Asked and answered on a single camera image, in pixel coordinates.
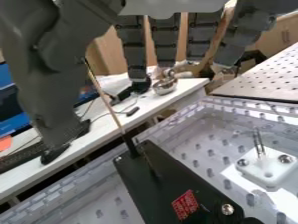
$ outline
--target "metal bowl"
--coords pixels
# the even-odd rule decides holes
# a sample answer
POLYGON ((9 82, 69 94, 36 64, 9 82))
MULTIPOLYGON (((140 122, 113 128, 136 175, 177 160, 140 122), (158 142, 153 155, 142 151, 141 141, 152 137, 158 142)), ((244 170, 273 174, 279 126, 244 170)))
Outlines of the metal bowl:
POLYGON ((157 93, 157 95, 164 96, 169 93, 172 93, 176 90, 178 83, 178 79, 176 78, 165 78, 160 80, 154 85, 153 89, 157 93))

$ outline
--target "wire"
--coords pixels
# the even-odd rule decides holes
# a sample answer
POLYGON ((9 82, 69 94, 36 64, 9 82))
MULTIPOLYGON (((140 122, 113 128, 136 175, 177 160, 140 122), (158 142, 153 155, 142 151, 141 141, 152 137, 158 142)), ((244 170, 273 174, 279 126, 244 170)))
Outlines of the wire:
POLYGON ((93 100, 93 101, 91 102, 91 104, 89 104, 89 106, 88 106, 88 108, 87 108, 87 110, 85 110, 85 112, 84 112, 84 114, 83 114, 83 116, 81 116, 81 118, 85 117, 85 115, 87 115, 87 113, 89 112, 91 107, 92 107, 92 105, 95 104, 95 102, 96 102, 96 100, 93 100))
MULTIPOLYGON (((136 98, 136 101, 129 105, 126 106, 121 111, 115 111, 116 114, 126 114, 126 110, 133 107, 138 102, 138 95, 137 95, 137 98, 136 98)), ((92 120, 92 123, 96 122, 100 118, 105 117, 107 115, 111 115, 111 113, 107 113, 107 114, 103 114, 101 116, 99 116, 95 120, 92 120)))
POLYGON ((12 152, 9 152, 5 156, 11 156, 13 153, 16 153, 24 146, 27 146, 31 142, 33 142, 40 136, 37 135, 33 139, 31 139, 25 144, 23 144, 17 149, 15 149, 12 152))

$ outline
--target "white block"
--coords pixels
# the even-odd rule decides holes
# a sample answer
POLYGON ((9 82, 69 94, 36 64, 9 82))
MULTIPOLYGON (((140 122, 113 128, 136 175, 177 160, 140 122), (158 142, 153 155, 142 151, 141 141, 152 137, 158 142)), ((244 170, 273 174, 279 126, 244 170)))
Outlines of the white block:
POLYGON ((266 187, 277 187, 289 174, 297 169, 297 158, 275 149, 265 147, 266 156, 258 158, 257 150, 253 148, 240 160, 245 160, 248 165, 236 164, 236 168, 248 179, 257 180, 266 187), (286 155, 290 157, 290 163, 282 163, 279 157, 286 155))

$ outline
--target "gray robotic arm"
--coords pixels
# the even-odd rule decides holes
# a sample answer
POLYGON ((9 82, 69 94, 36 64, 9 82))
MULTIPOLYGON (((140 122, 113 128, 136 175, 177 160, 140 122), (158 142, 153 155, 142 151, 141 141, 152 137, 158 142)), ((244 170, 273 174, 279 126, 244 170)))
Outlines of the gray robotic arm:
POLYGON ((88 131, 73 105, 84 85, 89 42, 116 23, 121 1, 0 1, 1 48, 19 101, 48 150, 49 163, 88 131))

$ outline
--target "white platform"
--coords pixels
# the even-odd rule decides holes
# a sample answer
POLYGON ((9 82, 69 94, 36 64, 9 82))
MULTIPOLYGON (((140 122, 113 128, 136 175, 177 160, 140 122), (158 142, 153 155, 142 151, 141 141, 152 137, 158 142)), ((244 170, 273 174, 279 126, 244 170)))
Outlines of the white platform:
MULTIPOLYGON (((208 79, 180 80, 177 90, 166 96, 157 96, 153 90, 150 90, 146 94, 138 97, 134 105, 140 107, 138 112, 132 117, 119 115, 123 126, 126 129, 133 128, 170 105, 176 104, 178 101, 185 101, 185 97, 189 95, 196 95, 198 98, 201 94, 201 97, 204 97, 205 91, 202 88, 208 82, 208 79)), ((115 107, 115 111, 121 111, 134 102, 136 97, 125 100, 115 107)), ((79 113, 84 113, 88 105, 89 104, 81 106, 79 113)), ((97 116, 107 113, 108 110, 103 106, 103 101, 97 99, 85 118, 95 119, 97 116)), ((37 136, 37 133, 33 129, 31 129, 15 137, 11 150, 27 143, 35 136, 37 136)), ((8 199, 9 196, 13 196, 24 191, 29 186, 43 181, 49 175, 67 167, 72 162, 79 160, 93 150, 99 149, 99 147, 107 144, 117 136, 120 136, 120 130, 112 120, 111 115, 107 115, 92 124, 91 132, 72 143, 72 146, 67 152, 53 163, 48 166, 43 166, 40 164, 40 158, 36 158, 31 162, 23 164, 13 170, 0 175, 0 202, 4 199, 8 199)))

